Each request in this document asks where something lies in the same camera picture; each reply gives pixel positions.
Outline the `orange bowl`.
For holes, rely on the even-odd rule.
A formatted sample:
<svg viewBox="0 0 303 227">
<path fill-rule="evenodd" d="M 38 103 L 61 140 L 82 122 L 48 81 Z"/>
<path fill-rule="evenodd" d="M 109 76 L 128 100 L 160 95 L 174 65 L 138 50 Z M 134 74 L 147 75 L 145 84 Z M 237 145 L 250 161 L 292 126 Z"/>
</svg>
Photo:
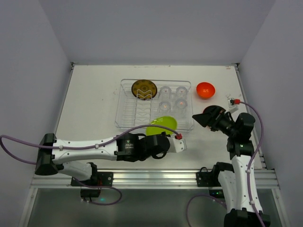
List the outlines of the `orange bowl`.
<svg viewBox="0 0 303 227">
<path fill-rule="evenodd" d="M 202 99 L 209 99 L 213 97 L 215 92 L 215 87 L 209 82 L 201 82 L 196 87 L 196 93 Z"/>
</svg>

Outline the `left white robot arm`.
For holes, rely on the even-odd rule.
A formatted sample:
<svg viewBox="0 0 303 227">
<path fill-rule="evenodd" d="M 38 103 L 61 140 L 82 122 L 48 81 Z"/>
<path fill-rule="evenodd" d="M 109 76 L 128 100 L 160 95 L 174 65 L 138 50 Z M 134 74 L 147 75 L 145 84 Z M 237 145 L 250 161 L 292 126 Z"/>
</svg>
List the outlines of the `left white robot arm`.
<svg viewBox="0 0 303 227">
<path fill-rule="evenodd" d="M 171 137 L 164 132 L 151 136 L 126 133 L 101 141 L 66 141 L 50 134 L 40 144 L 35 174 L 61 173 L 88 181 L 96 178 L 93 159 L 125 162 L 145 161 L 150 157 L 162 159 L 170 148 Z"/>
</svg>

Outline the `olive brown plate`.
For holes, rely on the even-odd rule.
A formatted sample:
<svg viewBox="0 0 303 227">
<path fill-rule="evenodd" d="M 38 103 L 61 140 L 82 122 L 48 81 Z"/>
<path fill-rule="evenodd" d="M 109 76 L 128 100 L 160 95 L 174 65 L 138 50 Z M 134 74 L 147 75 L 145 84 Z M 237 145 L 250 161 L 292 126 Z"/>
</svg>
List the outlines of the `olive brown plate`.
<svg viewBox="0 0 303 227">
<path fill-rule="evenodd" d="M 155 98 L 158 93 L 157 86 L 150 80 L 141 79 L 132 84 L 131 92 L 134 97 L 141 100 Z"/>
</svg>

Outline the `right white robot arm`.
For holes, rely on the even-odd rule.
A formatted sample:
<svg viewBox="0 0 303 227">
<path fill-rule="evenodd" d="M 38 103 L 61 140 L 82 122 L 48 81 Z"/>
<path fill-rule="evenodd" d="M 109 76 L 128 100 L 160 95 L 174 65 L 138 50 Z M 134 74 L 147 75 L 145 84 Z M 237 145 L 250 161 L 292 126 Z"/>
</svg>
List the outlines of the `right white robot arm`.
<svg viewBox="0 0 303 227">
<path fill-rule="evenodd" d="M 200 172 L 197 178 L 205 176 L 222 187 L 227 213 L 225 227 L 268 227 L 270 216 L 264 214 L 258 198 L 254 176 L 256 149 L 250 140 L 255 118 L 249 113 L 240 113 L 236 120 L 224 108 L 211 105 L 193 119 L 211 131 L 227 135 L 227 151 L 231 163 L 218 162 L 211 172 Z"/>
</svg>

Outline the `green plate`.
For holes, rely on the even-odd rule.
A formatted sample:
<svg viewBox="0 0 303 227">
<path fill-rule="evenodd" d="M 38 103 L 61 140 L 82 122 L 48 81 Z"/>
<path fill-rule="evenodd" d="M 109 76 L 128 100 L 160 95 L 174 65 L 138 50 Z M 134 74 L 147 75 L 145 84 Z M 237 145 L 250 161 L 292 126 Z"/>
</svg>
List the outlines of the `green plate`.
<svg viewBox="0 0 303 227">
<path fill-rule="evenodd" d="M 162 116 L 162 117 L 158 117 L 155 120 L 153 120 L 151 122 L 152 125 L 160 125 L 160 126 L 165 126 L 169 129 L 172 130 L 176 130 L 178 123 L 176 121 L 175 118 L 171 117 L 171 116 Z M 172 135 L 174 134 L 172 131 L 169 131 L 167 129 L 163 129 L 163 128 L 159 128 L 159 127 L 147 127 L 145 134 L 147 136 L 151 136 L 151 135 L 157 135 L 157 134 L 161 134 L 162 132 L 165 132 L 167 135 Z"/>
</svg>

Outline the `orange plate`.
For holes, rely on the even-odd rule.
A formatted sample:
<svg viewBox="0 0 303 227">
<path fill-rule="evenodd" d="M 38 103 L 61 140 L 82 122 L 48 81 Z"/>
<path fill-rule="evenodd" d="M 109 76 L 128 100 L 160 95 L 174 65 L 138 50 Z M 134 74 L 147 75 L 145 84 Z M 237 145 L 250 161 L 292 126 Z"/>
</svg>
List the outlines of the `orange plate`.
<svg viewBox="0 0 303 227">
<path fill-rule="evenodd" d="M 225 114 L 226 110 L 217 105 L 208 106 L 204 111 L 204 125 L 209 128 L 216 126 L 220 118 Z"/>
</svg>

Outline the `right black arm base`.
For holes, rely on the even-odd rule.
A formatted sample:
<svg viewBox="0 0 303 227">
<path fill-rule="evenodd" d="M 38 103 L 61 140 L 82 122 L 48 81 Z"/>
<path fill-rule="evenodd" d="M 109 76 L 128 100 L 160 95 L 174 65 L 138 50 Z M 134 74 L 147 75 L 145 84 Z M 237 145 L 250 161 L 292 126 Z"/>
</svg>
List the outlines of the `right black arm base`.
<svg viewBox="0 0 303 227">
<path fill-rule="evenodd" d="M 221 199 L 236 199 L 235 172 L 231 164 L 217 162 L 212 170 L 202 167 L 196 172 L 196 184 L 198 187 L 207 187 L 209 196 Z"/>
</svg>

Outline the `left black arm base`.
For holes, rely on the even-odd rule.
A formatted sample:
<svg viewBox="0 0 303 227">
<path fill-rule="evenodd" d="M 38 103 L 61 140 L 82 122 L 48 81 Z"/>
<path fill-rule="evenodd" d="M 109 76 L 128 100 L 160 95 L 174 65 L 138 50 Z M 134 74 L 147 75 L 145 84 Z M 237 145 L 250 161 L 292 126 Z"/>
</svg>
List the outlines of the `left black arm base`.
<svg viewBox="0 0 303 227">
<path fill-rule="evenodd" d="M 113 172 L 99 172 L 95 164 L 91 162 L 89 165 L 92 168 L 92 176 L 88 180 L 81 181 L 81 183 L 88 186 L 112 186 L 114 176 Z M 80 197 L 82 199 L 89 199 L 92 201 L 92 198 L 99 197 L 100 193 L 100 188 L 85 188 L 80 190 Z"/>
</svg>

